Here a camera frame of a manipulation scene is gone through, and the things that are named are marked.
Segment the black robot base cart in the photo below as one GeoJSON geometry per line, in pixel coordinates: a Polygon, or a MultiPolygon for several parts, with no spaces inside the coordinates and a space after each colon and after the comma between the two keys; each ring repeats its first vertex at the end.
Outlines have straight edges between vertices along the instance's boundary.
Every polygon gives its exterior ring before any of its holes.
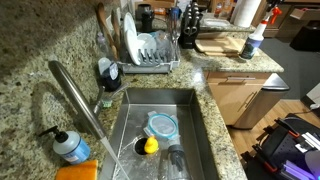
{"type": "Polygon", "coordinates": [[[248,180],[320,180],[320,128],[296,115],[275,119],[253,145],[242,153],[248,180]]]}

